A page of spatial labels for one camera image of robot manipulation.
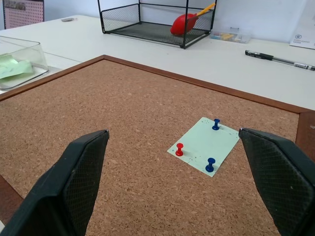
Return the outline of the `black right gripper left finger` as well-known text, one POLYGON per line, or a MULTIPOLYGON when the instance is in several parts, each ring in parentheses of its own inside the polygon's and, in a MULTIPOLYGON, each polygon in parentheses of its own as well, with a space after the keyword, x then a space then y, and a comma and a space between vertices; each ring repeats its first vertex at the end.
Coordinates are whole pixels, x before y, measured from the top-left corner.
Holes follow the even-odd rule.
POLYGON ((81 136, 32 187, 2 236, 83 236, 94 210, 108 130, 81 136))

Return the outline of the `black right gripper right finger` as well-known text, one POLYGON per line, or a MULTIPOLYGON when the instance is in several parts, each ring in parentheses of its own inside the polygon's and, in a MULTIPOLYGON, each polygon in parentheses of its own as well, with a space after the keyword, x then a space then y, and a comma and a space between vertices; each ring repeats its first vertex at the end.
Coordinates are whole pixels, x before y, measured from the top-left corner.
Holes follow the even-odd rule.
POLYGON ((291 140, 241 128, 256 188, 283 236, 315 234, 315 164, 291 140))

